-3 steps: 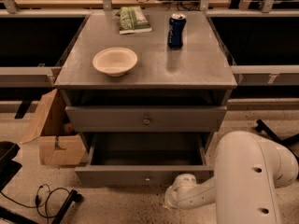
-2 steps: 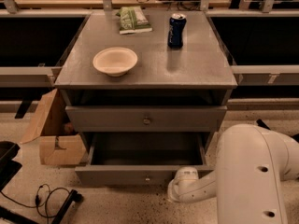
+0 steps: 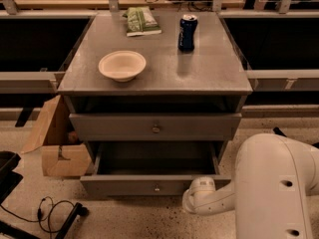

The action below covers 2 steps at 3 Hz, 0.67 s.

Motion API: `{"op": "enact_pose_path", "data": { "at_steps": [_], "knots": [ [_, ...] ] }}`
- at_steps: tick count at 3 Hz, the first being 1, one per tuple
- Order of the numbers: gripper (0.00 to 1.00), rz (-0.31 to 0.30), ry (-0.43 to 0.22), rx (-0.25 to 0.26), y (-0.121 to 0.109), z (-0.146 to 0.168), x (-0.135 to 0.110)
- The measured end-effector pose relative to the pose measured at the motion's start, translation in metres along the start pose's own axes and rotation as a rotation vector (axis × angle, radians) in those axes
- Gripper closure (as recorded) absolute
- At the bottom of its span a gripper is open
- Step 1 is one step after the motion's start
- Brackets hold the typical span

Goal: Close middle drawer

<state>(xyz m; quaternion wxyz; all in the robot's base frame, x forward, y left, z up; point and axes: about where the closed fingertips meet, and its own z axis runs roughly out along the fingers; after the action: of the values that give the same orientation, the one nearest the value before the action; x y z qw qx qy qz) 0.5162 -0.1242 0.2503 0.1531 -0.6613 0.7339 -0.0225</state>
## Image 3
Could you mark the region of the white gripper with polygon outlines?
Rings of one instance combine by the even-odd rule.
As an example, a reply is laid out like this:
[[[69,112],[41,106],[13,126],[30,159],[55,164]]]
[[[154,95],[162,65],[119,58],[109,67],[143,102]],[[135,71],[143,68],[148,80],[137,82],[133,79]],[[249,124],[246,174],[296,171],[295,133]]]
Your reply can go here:
[[[211,177],[198,177],[182,196],[182,208],[190,214],[208,214],[209,205],[215,192],[215,183]]]

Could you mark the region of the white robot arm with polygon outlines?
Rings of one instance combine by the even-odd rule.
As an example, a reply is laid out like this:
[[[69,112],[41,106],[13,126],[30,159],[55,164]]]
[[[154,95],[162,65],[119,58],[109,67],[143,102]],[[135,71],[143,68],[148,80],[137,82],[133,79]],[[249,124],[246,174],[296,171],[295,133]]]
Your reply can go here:
[[[314,239],[307,197],[319,193],[319,149],[285,136],[262,133],[240,147],[235,174],[217,189],[208,176],[183,194],[190,214],[235,211],[236,239]]]

